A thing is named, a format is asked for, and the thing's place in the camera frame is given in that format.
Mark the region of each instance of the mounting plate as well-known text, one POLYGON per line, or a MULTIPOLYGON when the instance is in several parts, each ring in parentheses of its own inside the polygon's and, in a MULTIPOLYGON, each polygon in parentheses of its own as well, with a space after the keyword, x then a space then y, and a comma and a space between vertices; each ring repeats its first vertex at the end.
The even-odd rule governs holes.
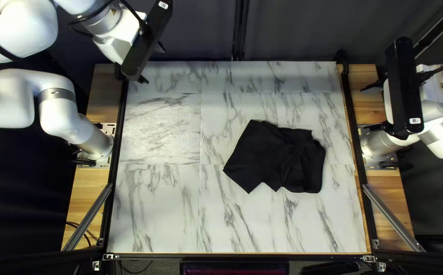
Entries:
MULTIPOLYGON (((106 122, 99 122, 99 124, 101 125, 101 130, 103 130, 104 132, 107 132, 108 134, 111 134, 112 137, 115 137, 116 134, 116 123, 106 123, 106 122)), ((80 152, 77 154, 77 159, 81 159, 81 160, 89 160, 88 158, 85 157, 85 153, 84 152, 80 152)), ((86 169, 109 169, 111 165, 111 153, 109 153, 109 155, 107 155, 106 157, 102 158, 102 159, 98 159, 96 160, 96 166, 89 166, 89 165, 78 165, 78 168, 86 168, 86 169)))

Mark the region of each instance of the white marble tile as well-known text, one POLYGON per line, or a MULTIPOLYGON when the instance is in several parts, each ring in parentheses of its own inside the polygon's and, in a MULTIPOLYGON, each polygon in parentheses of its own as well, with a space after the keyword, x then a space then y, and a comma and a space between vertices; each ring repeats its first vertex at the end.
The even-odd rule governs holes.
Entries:
POLYGON ((205 62, 203 93, 274 92, 272 62, 205 62))
POLYGON ((276 92, 341 92, 335 62, 274 61, 276 92))
POLYGON ((198 251, 216 253, 286 252, 282 188, 260 184, 250 194, 223 172, 201 165, 198 251))
POLYGON ((198 183, 198 164, 120 164, 108 251, 196 252, 198 183))
POLYGON ((150 61, 142 75, 149 84, 139 84, 140 91, 201 92, 203 62, 150 61))
POLYGON ((199 163, 199 93, 140 91, 130 83, 121 162, 199 163))
POLYGON ((200 162, 225 164, 251 119, 276 123, 273 94, 203 93, 200 162))
POLYGON ((318 194, 283 194, 288 252, 366 252, 353 166, 324 166, 318 194))
POLYGON ((341 93, 279 93, 276 107, 279 127, 313 131, 325 147, 325 163, 354 163, 341 93))

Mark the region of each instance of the silver metal ring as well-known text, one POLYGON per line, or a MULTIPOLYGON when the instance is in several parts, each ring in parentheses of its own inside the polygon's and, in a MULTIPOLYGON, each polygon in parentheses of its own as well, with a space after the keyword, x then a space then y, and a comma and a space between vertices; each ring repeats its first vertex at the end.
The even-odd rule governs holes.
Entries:
POLYGON ((62 88, 50 88, 41 91, 38 94, 38 103, 42 103, 45 100, 54 98, 65 98, 76 103, 75 94, 67 89, 62 88))
POLYGON ((429 145, 443 139, 443 122, 418 136, 424 144, 429 145))

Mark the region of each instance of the metal bracket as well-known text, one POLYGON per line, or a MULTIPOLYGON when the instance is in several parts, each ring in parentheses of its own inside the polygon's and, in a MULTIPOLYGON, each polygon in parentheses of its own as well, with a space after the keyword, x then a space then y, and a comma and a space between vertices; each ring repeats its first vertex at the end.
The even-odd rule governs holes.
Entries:
MULTIPOLYGON (((113 143, 113 140, 115 139, 115 134, 116 134, 116 123, 106 123, 106 122, 99 122, 99 124, 101 125, 99 128, 103 131, 106 132, 106 134, 111 134, 110 140, 111 140, 111 146, 113 143)), ((82 165, 78 165, 78 168, 87 168, 87 169, 109 169, 109 166, 111 165, 111 153, 109 153, 108 156, 106 156, 105 158, 102 159, 98 159, 96 160, 96 165, 95 166, 89 166, 86 164, 82 164, 82 165)), ((77 159, 78 160, 89 160, 86 156, 86 154, 84 152, 80 152, 77 154, 77 159)))
POLYGON ((388 208, 386 203, 367 185, 362 184, 362 191, 374 203, 374 205, 383 213, 384 217, 391 223, 394 230, 415 252, 426 252, 415 237, 406 229, 406 227, 398 220, 393 212, 388 208))
POLYGON ((113 254, 103 254, 103 261, 113 260, 113 254))
POLYGON ((386 271, 386 263, 376 263, 377 272, 385 272, 386 271))
POLYGON ((364 256, 362 256, 362 260, 365 261, 366 263, 375 263, 376 257, 374 257, 372 255, 364 255, 364 256))
POLYGON ((94 270, 94 271, 100 270, 99 261, 92 262, 92 270, 94 270))
POLYGON ((383 246, 381 246, 381 242, 377 239, 372 239, 372 247, 374 247, 374 249, 383 248, 383 246))
POLYGON ((104 238, 99 238, 96 242, 96 247, 103 247, 104 238))
POLYGON ((111 193, 111 190, 113 189, 113 183, 108 183, 104 189, 102 190, 101 194, 99 194, 99 197, 96 199, 96 201, 92 204, 89 211, 84 216, 84 219, 82 219, 82 222, 79 224, 79 226, 76 228, 70 239, 67 241, 66 245, 62 249, 62 251, 71 251, 74 250, 79 241, 81 240, 82 236, 84 235, 85 231, 91 224, 92 220, 96 216, 97 212, 103 205, 103 203, 108 198, 109 194, 111 193))

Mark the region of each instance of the black pole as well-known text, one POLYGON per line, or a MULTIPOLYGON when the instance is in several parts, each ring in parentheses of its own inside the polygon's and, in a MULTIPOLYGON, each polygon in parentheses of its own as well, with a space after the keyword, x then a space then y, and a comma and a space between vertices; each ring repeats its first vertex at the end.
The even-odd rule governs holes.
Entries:
POLYGON ((355 155, 355 163, 357 168, 357 175, 359 176, 359 184, 361 187, 362 203, 364 205, 365 221, 367 223, 367 234, 370 241, 377 239, 376 224, 374 222, 374 215, 372 213, 372 202, 364 194, 362 185, 367 185, 367 176, 365 174, 364 160, 362 159, 361 147, 359 146, 360 138, 357 128, 357 120, 355 118, 354 102, 352 101, 352 91, 350 89, 350 81, 348 79, 348 59, 344 50, 339 50, 335 55, 335 60, 344 66, 344 70, 340 74, 342 87, 344 89, 344 100, 347 106, 348 122, 350 124, 350 136, 353 141, 353 150, 355 155))

